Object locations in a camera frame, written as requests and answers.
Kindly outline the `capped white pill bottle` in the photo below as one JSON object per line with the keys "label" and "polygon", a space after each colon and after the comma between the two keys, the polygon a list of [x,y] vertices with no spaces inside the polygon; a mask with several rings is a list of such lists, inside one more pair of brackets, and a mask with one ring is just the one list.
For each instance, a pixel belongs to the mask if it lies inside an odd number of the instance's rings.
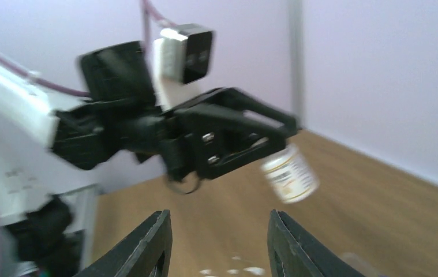
{"label": "capped white pill bottle", "polygon": [[261,170],[281,202],[297,203],[309,197],[319,180],[295,144],[262,160]]}

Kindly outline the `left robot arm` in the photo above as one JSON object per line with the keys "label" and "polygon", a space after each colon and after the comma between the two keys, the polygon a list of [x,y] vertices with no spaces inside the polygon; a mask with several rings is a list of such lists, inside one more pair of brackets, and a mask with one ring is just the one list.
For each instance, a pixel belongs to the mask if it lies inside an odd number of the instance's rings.
{"label": "left robot arm", "polygon": [[190,173],[200,187],[287,148],[298,131],[292,115],[238,88],[200,91],[214,36],[184,24],[163,29],[149,47],[132,41],[82,55],[88,92],[71,108],[53,103],[55,85],[0,57],[0,276],[17,276],[22,263],[31,263],[35,276],[166,276],[170,265],[164,210],[82,268],[77,242],[66,235],[74,213],[23,169],[18,155],[26,143],[80,170],[121,151],[140,163],[158,156],[170,189]]}

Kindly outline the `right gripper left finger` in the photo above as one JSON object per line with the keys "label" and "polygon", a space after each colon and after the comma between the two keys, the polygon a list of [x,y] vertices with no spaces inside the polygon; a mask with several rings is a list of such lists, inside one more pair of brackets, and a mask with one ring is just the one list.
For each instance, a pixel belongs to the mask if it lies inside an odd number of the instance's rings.
{"label": "right gripper left finger", "polygon": [[172,243],[170,211],[156,211],[75,277],[167,277]]}

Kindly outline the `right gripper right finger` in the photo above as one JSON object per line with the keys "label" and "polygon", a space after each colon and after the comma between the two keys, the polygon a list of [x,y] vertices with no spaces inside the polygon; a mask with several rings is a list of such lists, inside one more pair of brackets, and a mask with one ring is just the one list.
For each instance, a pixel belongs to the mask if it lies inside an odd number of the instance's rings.
{"label": "right gripper right finger", "polygon": [[267,245],[274,277],[362,276],[283,211],[269,214]]}

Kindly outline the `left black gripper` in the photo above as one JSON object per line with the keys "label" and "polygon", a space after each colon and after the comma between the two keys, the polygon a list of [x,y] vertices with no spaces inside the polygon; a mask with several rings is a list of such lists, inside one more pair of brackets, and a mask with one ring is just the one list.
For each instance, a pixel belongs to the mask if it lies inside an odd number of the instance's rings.
{"label": "left black gripper", "polygon": [[82,106],[57,111],[51,152],[82,170],[91,170],[127,150],[139,162],[159,155],[172,181],[194,170],[192,150],[178,121],[156,102],[139,41],[81,55],[78,64],[89,91]]}

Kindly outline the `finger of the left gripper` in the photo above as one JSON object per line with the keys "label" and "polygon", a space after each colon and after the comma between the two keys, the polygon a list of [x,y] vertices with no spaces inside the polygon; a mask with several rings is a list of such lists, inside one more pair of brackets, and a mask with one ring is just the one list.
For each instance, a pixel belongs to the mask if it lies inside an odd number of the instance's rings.
{"label": "finger of the left gripper", "polygon": [[239,88],[214,88],[191,98],[191,100],[178,104],[173,110],[191,108],[197,104],[215,104],[239,112],[251,111],[280,122],[282,124],[280,129],[287,134],[287,137],[295,136],[298,133],[297,120],[292,114],[269,106],[266,102],[253,97]]}
{"label": "finger of the left gripper", "polygon": [[192,134],[196,173],[215,179],[285,149],[286,134],[277,128],[219,127]]}

